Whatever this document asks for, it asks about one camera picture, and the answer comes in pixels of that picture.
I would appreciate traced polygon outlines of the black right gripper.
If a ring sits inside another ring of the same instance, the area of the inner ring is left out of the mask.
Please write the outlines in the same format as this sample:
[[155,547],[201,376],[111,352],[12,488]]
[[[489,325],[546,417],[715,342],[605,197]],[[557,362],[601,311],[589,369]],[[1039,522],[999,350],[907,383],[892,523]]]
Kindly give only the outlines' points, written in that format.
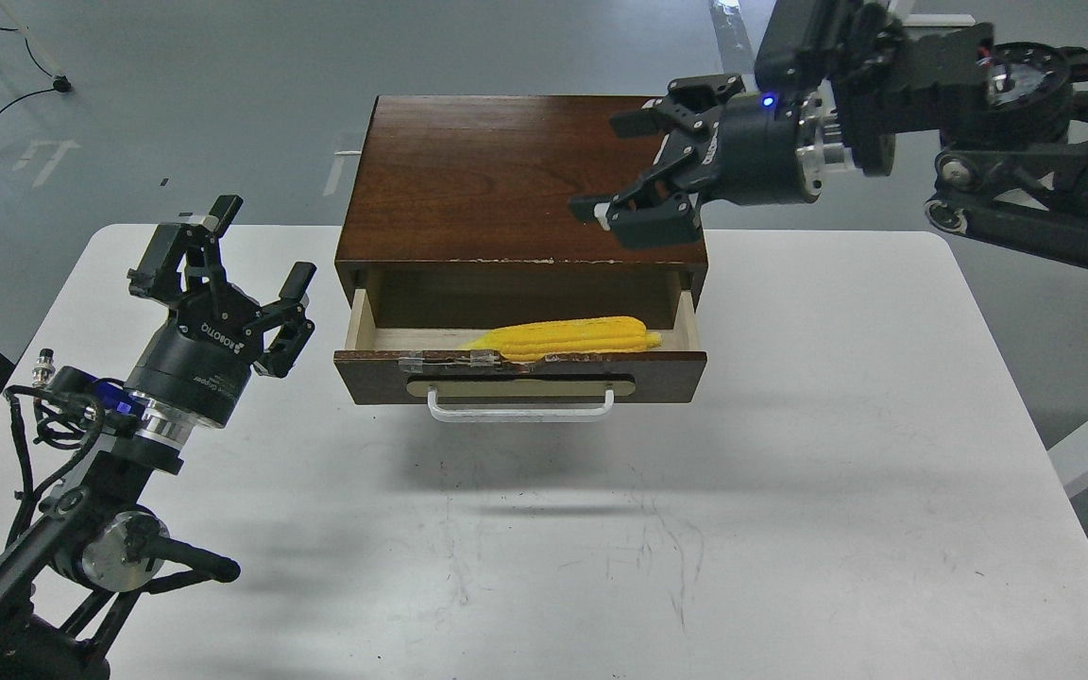
[[[570,197],[571,215],[599,224],[627,249],[696,244],[703,228],[695,199],[677,181],[694,158],[701,174],[692,189],[703,203],[813,203],[824,168],[820,104],[813,92],[794,100],[747,92],[742,75],[671,81],[662,96],[609,119],[621,139],[662,135],[653,166],[617,194]],[[694,158],[682,156],[687,147]]]

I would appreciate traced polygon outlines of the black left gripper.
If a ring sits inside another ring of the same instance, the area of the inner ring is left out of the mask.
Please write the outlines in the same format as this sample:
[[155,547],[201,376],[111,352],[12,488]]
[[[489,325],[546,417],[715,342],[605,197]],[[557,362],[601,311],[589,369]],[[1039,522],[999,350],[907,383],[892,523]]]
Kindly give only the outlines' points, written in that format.
[[290,265],[277,300],[261,307],[228,288],[219,240],[243,202],[221,195],[203,217],[157,225],[143,259],[127,272],[131,296],[169,309],[127,387],[215,429],[228,423],[250,364],[260,375],[284,379],[316,330],[306,317],[316,263]]

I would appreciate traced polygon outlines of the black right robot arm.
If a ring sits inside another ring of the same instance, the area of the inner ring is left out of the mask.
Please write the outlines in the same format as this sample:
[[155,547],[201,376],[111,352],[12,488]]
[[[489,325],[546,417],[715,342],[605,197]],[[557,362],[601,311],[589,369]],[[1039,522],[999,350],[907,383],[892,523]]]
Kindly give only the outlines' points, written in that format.
[[915,38],[874,1],[778,1],[753,64],[678,78],[614,113],[662,134],[648,169],[569,209],[626,248],[692,244],[701,207],[808,205],[832,166],[893,171],[899,133],[936,129],[934,228],[1088,268],[1088,51],[997,44],[989,23]]

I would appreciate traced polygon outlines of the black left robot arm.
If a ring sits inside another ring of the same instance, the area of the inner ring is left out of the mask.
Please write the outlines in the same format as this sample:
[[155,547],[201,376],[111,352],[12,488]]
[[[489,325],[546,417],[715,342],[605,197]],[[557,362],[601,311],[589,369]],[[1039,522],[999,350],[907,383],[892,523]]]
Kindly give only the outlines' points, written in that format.
[[0,555],[0,679],[107,679],[143,595],[239,577],[139,499],[156,470],[178,472],[194,429],[225,426],[250,376],[285,376],[314,334],[313,263],[294,263],[271,304],[228,283],[220,244],[242,203],[220,196],[154,228],[128,289],[168,316],[128,379],[55,369],[44,351],[33,383],[5,390],[23,487]]

